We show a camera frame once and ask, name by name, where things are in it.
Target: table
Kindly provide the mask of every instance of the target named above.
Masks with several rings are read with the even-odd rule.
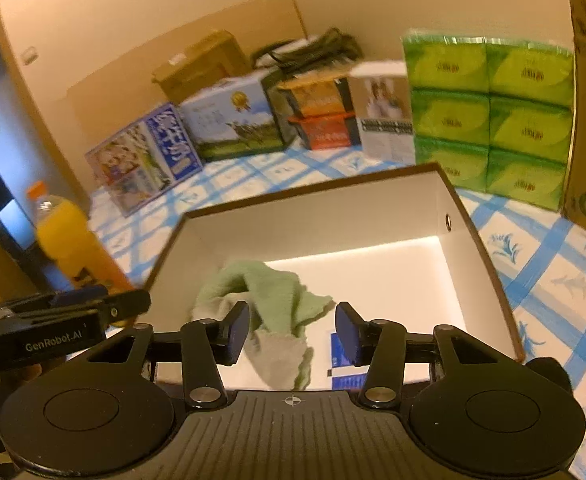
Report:
[[[212,162],[128,218],[100,189],[92,196],[90,228],[141,285],[186,211],[399,166],[368,159],[359,147],[309,152],[295,143],[281,153]],[[586,231],[531,205],[458,193],[502,280],[527,360],[560,361],[586,415]],[[586,436],[572,472],[586,480]]]

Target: green towel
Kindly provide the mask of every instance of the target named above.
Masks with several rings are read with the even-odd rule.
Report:
[[[306,388],[313,349],[307,346],[304,327],[331,310],[333,300],[308,292],[294,272],[237,261],[202,286],[191,319],[221,320],[240,300],[251,310],[244,351],[257,374],[274,390]]]

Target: doorway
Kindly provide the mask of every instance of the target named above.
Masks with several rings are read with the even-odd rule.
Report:
[[[37,180],[45,181],[54,194],[73,196],[41,145],[0,53],[0,245],[39,290],[65,289],[70,284],[36,242],[26,190]]]

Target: wall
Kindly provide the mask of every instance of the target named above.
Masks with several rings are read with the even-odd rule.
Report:
[[[26,190],[36,180],[44,180],[53,193],[71,196],[57,168],[48,160],[39,137],[22,109],[0,55],[0,175],[6,186],[29,215],[32,204]]]
[[[124,52],[204,14],[244,0],[0,0],[14,51],[39,59],[22,70],[62,152],[92,188],[78,156],[91,148],[66,89]],[[309,32],[331,25],[354,34],[371,57],[401,57],[410,27],[572,44],[568,0],[297,0]]]

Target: box lid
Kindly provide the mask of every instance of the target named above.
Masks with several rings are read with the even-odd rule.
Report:
[[[422,33],[410,30],[407,35],[402,38],[402,43],[406,45],[417,44],[481,44],[484,43],[484,38],[480,36],[446,36],[435,33]]]
[[[406,77],[406,75],[406,62],[392,59],[363,61],[349,72],[349,77]]]
[[[487,94],[477,94],[474,92],[451,92],[448,90],[411,90],[411,102],[416,101],[463,101],[465,103],[489,105],[489,96]]]
[[[529,99],[518,99],[517,97],[492,94],[490,96],[490,102],[491,106],[497,105],[511,108],[526,108],[531,112],[573,116],[573,112],[564,106],[553,105],[550,103],[541,103],[539,101],[531,101]]]
[[[272,69],[262,68],[260,70],[255,70],[254,72],[251,72],[250,74],[247,74],[242,77],[228,77],[222,79],[221,81],[218,81],[217,83],[215,83],[215,85],[209,88],[201,89],[198,93],[189,97],[188,99],[186,99],[186,101],[182,102],[180,106],[207,97],[212,97],[226,92],[239,90],[250,84],[259,84],[262,81],[262,79],[269,75],[270,72],[272,72]]]
[[[153,73],[153,82],[162,83],[167,79],[175,76],[184,67],[192,64],[198,57],[211,51],[225,41],[233,40],[233,34],[225,30],[215,30],[208,36],[202,38],[198,43],[186,47],[183,52],[179,52],[171,57],[168,61],[162,63]]]
[[[551,43],[541,43],[539,41],[512,40],[508,38],[486,38],[486,44],[489,46],[489,48],[494,45],[515,46],[528,48],[530,50],[548,52],[549,54],[556,54],[557,56],[561,57],[573,57],[573,53],[563,46],[554,45]]]
[[[529,166],[547,168],[550,171],[564,171],[564,168],[566,167],[566,164],[555,162],[553,160],[547,160],[546,158],[525,155],[524,153],[510,152],[508,150],[498,150],[496,148],[491,149],[490,157],[492,162],[496,162],[498,164],[527,164]]]
[[[486,157],[489,153],[488,146],[463,142],[462,140],[438,139],[436,137],[415,136],[416,146],[424,149],[438,150],[443,149],[449,152],[462,153],[465,155],[477,155]]]
[[[346,77],[349,73],[349,69],[350,67],[332,68],[330,70],[313,70],[311,72],[306,72],[299,77],[282,81],[278,84],[278,88],[281,90],[294,90],[312,84],[333,81],[334,79]]]

